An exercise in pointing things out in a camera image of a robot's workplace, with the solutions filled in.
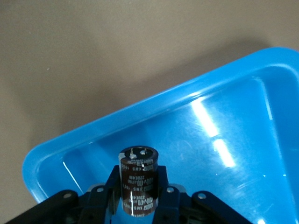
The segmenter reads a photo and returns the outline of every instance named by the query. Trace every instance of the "electrolytic capacitor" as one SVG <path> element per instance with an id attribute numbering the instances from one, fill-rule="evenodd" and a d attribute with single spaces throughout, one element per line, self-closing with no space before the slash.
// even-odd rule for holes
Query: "electrolytic capacitor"
<path id="1" fill-rule="evenodd" d="M 146 146 L 134 146 L 119 154 L 123 210 L 131 216 L 152 213 L 158 203 L 158 152 Z"/>

